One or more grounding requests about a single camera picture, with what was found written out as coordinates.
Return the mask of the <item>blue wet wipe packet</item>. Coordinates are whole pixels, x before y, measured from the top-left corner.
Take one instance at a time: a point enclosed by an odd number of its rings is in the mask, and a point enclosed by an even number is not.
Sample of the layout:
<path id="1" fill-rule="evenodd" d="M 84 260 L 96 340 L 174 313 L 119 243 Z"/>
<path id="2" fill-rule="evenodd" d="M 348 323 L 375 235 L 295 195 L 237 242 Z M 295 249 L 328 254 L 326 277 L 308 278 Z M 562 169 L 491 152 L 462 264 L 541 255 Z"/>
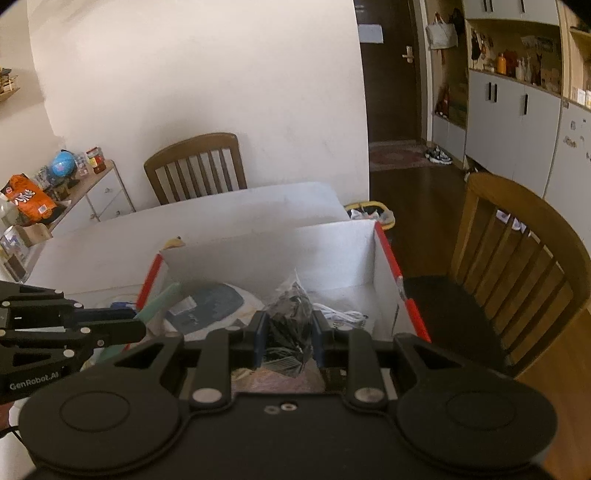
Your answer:
<path id="1" fill-rule="evenodd" d="M 131 309 L 133 311 L 137 311 L 137 307 L 135 302 L 129 301 L 115 301 L 110 304 L 111 309 Z"/>

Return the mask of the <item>pink snack packet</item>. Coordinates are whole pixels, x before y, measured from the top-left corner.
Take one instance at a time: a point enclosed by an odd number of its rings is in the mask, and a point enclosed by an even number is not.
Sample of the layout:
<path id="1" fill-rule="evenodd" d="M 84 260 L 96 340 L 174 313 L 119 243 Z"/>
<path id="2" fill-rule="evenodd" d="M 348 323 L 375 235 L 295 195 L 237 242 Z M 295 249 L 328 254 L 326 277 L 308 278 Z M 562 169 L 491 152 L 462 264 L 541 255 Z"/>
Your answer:
<path id="1" fill-rule="evenodd" d="M 286 376 L 266 368 L 240 368 L 233 371 L 230 378 L 233 393 L 315 394 L 325 391 L 325 380 L 314 360 L 308 361 L 297 377 Z"/>

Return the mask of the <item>white grey tissue pack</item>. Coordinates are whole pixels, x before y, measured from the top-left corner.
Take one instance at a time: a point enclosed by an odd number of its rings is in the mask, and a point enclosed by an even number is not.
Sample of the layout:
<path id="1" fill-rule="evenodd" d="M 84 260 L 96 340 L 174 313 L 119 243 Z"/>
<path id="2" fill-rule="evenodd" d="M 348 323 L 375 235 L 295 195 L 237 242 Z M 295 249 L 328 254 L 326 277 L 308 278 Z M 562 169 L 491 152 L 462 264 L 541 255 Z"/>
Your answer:
<path id="1" fill-rule="evenodd" d="M 226 283 L 204 283 L 182 287 L 173 283 L 162 294 L 163 303 L 150 322 L 154 333 L 177 333 L 185 340 L 201 340 L 218 329 L 243 328 L 263 310 L 256 296 Z"/>

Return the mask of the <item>clear bag dark contents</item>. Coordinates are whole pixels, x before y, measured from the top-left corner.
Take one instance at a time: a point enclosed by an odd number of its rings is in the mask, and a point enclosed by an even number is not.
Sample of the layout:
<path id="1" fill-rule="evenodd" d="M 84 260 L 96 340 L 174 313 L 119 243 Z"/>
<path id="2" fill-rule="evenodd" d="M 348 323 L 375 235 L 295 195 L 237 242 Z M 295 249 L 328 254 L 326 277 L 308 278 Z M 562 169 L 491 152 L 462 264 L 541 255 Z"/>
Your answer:
<path id="1" fill-rule="evenodd" d="M 312 304 L 293 272 L 276 289 L 264 313 L 269 318 L 263 368 L 296 378 L 312 356 Z"/>

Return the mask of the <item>yellow plush toy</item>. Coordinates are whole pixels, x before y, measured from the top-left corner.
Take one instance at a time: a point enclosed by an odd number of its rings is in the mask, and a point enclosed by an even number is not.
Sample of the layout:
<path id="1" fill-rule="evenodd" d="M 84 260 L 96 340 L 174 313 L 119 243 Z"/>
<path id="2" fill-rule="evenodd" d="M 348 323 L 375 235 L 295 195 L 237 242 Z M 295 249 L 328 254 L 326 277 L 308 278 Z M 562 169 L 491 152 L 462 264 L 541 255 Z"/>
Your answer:
<path id="1" fill-rule="evenodd" d="M 180 237 L 174 237 L 167 240 L 162 247 L 162 250 L 168 250 L 172 248 L 180 248 L 185 245 L 184 241 Z"/>

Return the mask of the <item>red white cardboard box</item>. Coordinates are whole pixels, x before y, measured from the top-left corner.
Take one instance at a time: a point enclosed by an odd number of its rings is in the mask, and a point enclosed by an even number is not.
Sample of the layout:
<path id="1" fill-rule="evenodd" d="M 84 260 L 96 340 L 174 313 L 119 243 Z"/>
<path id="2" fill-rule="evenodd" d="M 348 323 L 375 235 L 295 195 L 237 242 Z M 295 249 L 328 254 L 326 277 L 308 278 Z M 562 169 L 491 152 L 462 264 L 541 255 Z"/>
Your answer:
<path id="1" fill-rule="evenodd" d="M 259 300 L 273 298 L 296 276 L 311 301 L 367 315 L 376 340 L 397 333 L 429 339 L 418 307 L 404 293 L 403 274 L 391 245 L 374 221 L 344 221 L 193 243 L 160 251 L 136 305 L 143 308 L 177 283 L 178 301 L 207 283 L 242 288 Z"/>

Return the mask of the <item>white drawer sideboard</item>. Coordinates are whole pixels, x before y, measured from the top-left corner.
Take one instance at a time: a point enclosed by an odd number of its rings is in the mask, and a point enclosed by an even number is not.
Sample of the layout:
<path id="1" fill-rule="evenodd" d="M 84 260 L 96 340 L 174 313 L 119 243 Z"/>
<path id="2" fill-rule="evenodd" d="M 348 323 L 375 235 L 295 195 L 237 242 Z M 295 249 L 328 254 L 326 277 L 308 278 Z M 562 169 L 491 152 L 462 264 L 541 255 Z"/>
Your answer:
<path id="1" fill-rule="evenodd" d="M 101 173 L 83 177 L 63 204 L 65 211 L 49 226 L 53 237 L 135 212 L 112 160 L 106 161 Z"/>

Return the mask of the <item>orange snack bag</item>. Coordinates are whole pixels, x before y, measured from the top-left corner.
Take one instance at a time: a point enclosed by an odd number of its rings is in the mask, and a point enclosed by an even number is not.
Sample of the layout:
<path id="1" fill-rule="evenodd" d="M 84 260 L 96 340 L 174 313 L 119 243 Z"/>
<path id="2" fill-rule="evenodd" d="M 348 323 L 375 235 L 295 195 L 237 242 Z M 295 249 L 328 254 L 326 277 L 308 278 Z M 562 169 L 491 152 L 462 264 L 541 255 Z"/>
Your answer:
<path id="1" fill-rule="evenodd" d="M 49 223 L 58 205 L 24 174 L 12 175 L 1 193 L 31 222 Z"/>

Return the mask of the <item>yellow waste basket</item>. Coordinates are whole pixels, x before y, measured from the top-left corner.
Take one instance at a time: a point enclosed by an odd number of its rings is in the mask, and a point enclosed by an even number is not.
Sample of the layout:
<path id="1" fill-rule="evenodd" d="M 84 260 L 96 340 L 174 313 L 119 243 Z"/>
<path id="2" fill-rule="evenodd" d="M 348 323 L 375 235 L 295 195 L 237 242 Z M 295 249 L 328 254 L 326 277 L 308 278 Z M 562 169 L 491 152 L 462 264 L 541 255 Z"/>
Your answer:
<path id="1" fill-rule="evenodd" d="M 396 225 L 394 213 L 385 204 L 378 201 L 365 201 L 345 206 L 351 220 L 374 220 L 380 223 L 384 231 Z"/>

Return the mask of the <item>blue globe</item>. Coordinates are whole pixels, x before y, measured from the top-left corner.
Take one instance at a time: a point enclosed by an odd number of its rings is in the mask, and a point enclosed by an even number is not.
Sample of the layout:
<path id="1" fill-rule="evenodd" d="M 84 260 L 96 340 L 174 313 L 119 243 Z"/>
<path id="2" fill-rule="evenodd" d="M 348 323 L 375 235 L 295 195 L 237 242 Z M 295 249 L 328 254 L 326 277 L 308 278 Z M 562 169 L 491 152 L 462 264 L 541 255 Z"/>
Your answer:
<path id="1" fill-rule="evenodd" d="M 74 154 L 68 150 L 60 150 L 49 163 L 49 182 L 52 186 L 56 186 L 64 181 L 72 180 L 76 171 Z"/>

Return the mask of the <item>red lidded jar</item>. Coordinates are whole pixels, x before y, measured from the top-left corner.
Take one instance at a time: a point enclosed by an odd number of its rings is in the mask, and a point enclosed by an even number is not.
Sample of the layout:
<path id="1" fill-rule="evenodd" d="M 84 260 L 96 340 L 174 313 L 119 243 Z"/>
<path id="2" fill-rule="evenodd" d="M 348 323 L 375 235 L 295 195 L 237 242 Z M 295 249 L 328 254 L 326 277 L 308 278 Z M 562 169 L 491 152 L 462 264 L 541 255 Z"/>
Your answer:
<path id="1" fill-rule="evenodd" d="M 104 155 L 100 147 L 96 146 L 88 150 L 86 158 L 95 174 L 99 174 L 106 169 Z"/>

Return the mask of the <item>wooden chair beside box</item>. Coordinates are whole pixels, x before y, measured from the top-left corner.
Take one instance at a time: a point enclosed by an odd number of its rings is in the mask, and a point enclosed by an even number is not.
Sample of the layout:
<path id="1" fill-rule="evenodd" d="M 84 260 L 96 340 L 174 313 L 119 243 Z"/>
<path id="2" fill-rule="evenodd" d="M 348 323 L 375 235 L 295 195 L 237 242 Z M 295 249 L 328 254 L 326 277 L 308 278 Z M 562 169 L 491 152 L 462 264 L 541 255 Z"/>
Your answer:
<path id="1" fill-rule="evenodd" d="M 590 301 L 590 256 L 570 224 L 528 188 L 472 173 L 451 264 L 404 281 L 417 335 L 517 377 Z"/>

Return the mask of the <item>wooden chair far side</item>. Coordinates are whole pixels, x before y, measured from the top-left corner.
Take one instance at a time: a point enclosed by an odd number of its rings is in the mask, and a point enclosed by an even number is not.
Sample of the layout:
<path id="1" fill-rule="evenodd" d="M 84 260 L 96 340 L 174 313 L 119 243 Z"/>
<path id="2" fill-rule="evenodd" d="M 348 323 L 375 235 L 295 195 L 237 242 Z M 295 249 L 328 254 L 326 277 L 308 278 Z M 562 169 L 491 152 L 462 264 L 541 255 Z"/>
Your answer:
<path id="1" fill-rule="evenodd" d="M 247 189 L 238 136 L 215 132 L 169 145 L 143 164 L 161 205 Z"/>

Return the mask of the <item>white tote bag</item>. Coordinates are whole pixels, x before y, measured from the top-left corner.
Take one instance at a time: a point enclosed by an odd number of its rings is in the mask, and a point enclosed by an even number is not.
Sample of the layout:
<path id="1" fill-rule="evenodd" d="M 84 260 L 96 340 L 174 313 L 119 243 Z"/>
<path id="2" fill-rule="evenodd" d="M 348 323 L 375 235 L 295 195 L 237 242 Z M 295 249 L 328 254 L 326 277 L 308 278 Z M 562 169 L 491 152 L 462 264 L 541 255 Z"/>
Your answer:
<path id="1" fill-rule="evenodd" d="M 447 50 L 459 44 L 455 26 L 444 22 L 439 13 L 435 14 L 434 22 L 427 25 L 426 32 L 431 50 Z"/>

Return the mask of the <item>grey wall cabinet unit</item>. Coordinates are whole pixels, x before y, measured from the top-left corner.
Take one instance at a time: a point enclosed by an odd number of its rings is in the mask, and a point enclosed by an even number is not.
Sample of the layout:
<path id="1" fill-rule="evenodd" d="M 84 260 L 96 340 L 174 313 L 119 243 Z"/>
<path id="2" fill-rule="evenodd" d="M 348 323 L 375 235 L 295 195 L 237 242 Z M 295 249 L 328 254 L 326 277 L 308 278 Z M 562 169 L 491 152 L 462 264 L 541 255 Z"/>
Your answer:
<path id="1" fill-rule="evenodd" d="M 514 180 L 590 241 L 590 24 L 563 1 L 429 1 L 459 44 L 431 50 L 433 142 Z"/>

